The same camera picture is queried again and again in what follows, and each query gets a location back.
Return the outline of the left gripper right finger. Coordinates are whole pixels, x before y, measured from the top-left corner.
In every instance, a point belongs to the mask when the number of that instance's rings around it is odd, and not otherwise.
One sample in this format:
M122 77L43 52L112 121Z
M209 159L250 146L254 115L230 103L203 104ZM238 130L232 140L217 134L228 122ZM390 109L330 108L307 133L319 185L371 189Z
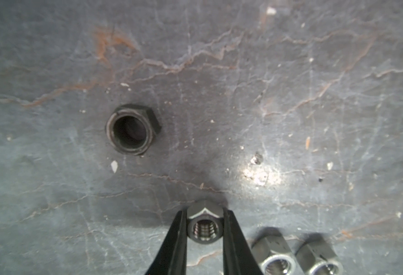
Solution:
M223 272L225 275L262 275L238 220L229 209L224 209Z

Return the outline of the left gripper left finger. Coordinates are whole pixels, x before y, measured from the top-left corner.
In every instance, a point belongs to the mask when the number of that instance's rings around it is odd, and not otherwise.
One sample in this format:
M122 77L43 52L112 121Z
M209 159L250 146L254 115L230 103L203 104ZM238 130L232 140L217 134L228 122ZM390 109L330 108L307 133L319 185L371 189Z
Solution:
M146 275L185 275L187 259L187 212L179 211Z

